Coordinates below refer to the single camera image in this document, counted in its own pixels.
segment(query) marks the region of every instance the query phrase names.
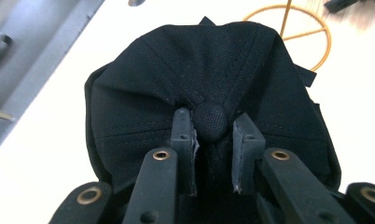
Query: metal grommet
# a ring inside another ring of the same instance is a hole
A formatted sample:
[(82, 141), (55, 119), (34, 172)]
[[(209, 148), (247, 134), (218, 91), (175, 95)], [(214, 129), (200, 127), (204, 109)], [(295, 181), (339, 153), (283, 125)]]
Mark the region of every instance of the metal grommet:
[(370, 187), (363, 187), (360, 190), (361, 194), (369, 201), (375, 203), (375, 189)]
[(167, 151), (162, 150), (162, 151), (156, 151), (155, 153), (153, 153), (153, 159), (157, 161), (165, 161), (168, 158), (170, 158), (170, 154)]
[(79, 195), (77, 195), (76, 201), (80, 204), (91, 204), (97, 202), (101, 196), (103, 195), (103, 192), (98, 187), (91, 187), (88, 189), (83, 190)]
[(271, 155), (279, 161), (287, 161), (290, 159), (289, 154), (282, 150), (276, 150), (271, 153)]

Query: orange wire ring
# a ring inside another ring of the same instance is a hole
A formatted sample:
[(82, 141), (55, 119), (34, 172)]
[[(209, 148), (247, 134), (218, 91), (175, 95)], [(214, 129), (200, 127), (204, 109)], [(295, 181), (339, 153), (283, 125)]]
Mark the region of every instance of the orange wire ring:
[(293, 8), (293, 9), (295, 9), (297, 11), (303, 12), (303, 13), (309, 15), (310, 17), (314, 18), (316, 21), (318, 21), (321, 24), (321, 29), (310, 31), (310, 32), (307, 32), (307, 33), (304, 33), (304, 34), (298, 34), (298, 35), (292, 35), (292, 36), (288, 36), (288, 37), (283, 37), (283, 40), (286, 41), (286, 40), (290, 40), (290, 39), (294, 39), (294, 38), (299, 38), (299, 37), (302, 37), (302, 36), (305, 36), (305, 35), (313, 35), (313, 34), (320, 33), (320, 32), (324, 31), (325, 34), (326, 34), (326, 39), (327, 39), (326, 52), (325, 52), (324, 56), (322, 57), (321, 61), (319, 61), (319, 63), (316, 64), (311, 69), (312, 71), (315, 71), (316, 69), (318, 69), (326, 61), (327, 56), (329, 55), (329, 52), (330, 52), (330, 48), (331, 48), (331, 45), (332, 45), (332, 38), (331, 38), (331, 35), (330, 35), (329, 28), (327, 27), (327, 25), (325, 24), (325, 22), (321, 18), (319, 18), (318, 16), (316, 16), (315, 14), (313, 14), (311, 11), (309, 11), (307, 9), (304, 9), (302, 7), (291, 6), (290, 2), (291, 1), (288, 1), (287, 5), (275, 5), (275, 6), (270, 6), (270, 7), (263, 7), (261, 9), (259, 9), (259, 10), (256, 10), (256, 11), (250, 13), (248, 16), (246, 16), (245, 18), (243, 18), (243, 21), (248, 21), (251, 17), (255, 16), (256, 14), (258, 14), (260, 12), (263, 12), (263, 11), (266, 11), (266, 10), (269, 10), (269, 9), (285, 8), (285, 16), (284, 16), (284, 21), (283, 21), (283, 26), (282, 26), (282, 29), (281, 29), (281, 33), (280, 33), (280, 36), (283, 37), (285, 23), (286, 23), (286, 18), (287, 18), (287, 15), (288, 15), (288, 12), (289, 12), (290, 8)]

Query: gray metal part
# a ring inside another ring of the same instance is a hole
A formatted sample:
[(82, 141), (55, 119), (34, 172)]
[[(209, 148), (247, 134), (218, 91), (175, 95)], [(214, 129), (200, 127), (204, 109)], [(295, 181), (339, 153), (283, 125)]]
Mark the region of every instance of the gray metal part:
[(190, 110), (186, 107), (177, 109), (174, 113), (171, 148), (178, 153), (180, 192), (191, 196), (197, 194), (194, 162), (198, 147)]
[(269, 203), (260, 194), (257, 195), (257, 210), (260, 215), (261, 223), (266, 224), (284, 224), (285, 215), (283, 212)]
[[(288, 159), (278, 160), (282, 152)], [(355, 223), (293, 152), (268, 148), (262, 173), (285, 214), (285, 223)]]
[[(155, 160), (154, 154), (158, 151), (167, 152), (169, 158)], [(170, 148), (156, 148), (146, 153), (123, 224), (176, 223), (177, 165), (177, 153)]]
[[(0, 109), (21, 117), (103, 1), (20, 0), (0, 26), (13, 40), (0, 61)], [(0, 144), (14, 125), (0, 120)]]
[(240, 115), (233, 124), (233, 160), (231, 180), (234, 190), (252, 195), (255, 161), (261, 160), (266, 140), (247, 114)]

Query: black baseball cap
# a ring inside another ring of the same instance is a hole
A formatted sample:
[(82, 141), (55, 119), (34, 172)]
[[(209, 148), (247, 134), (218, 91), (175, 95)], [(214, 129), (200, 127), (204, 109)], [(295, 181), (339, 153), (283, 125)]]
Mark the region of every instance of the black baseball cap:
[(87, 147), (114, 191), (135, 181), (145, 154), (169, 147), (174, 112), (187, 107), (200, 148), (199, 197), (232, 194), (233, 121), (242, 113), (266, 147), (293, 151), (337, 189), (340, 166), (318, 104), (315, 73), (295, 65), (282, 38), (250, 21), (164, 25), (134, 40), (85, 85)]

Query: cap button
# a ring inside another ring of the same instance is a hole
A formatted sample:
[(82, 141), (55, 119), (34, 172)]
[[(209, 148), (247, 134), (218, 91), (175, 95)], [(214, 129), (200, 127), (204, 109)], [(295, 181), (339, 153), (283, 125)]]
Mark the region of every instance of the cap button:
[(197, 135), (206, 142), (215, 142), (228, 130), (225, 108), (214, 102), (199, 104), (193, 111), (193, 124)]

